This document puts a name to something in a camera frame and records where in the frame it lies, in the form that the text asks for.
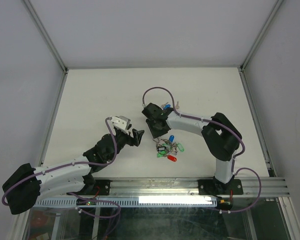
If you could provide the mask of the yellow tagged key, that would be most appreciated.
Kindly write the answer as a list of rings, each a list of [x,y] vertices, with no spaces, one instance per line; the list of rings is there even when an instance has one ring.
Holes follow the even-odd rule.
[[[179,102],[177,101],[176,104],[175,104],[175,109],[178,110],[179,108],[180,108]]]

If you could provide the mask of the keyring with tagged keys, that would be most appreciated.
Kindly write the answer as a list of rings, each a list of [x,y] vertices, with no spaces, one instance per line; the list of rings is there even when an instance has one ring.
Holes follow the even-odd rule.
[[[183,153],[185,148],[183,145],[176,141],[174,135],[170,135],[168,138],[154,138],[156,157],[157,158],[167,158],[172,162],[177,162],[178,153]]]

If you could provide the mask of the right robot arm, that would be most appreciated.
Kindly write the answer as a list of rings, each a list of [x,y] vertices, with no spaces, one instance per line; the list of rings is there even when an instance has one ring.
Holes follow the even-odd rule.
[[[210,153],[216,158],[213,187],[220,194],[231,189],[234,179],[235,158],[237,150],[245,146],[242,135],[222,113],[217,112],[209,119],[186,115],[172,107],[161,108],[149,103],[142,110],[146,123],[154,139],[162,137],[170,130],[181,130],[202,136]]]

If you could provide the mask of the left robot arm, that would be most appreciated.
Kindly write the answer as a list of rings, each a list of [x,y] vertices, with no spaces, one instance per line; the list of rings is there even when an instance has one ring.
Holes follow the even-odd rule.
[[[78,192],[90,194],[95,188],[92,174],[111,165],[125,146],[138,147],[144,133],[116,129],[72,160],[41,167],[24,163],[2,185],[2,204],[9,207],[11,214],[18,215],[45,198]]]

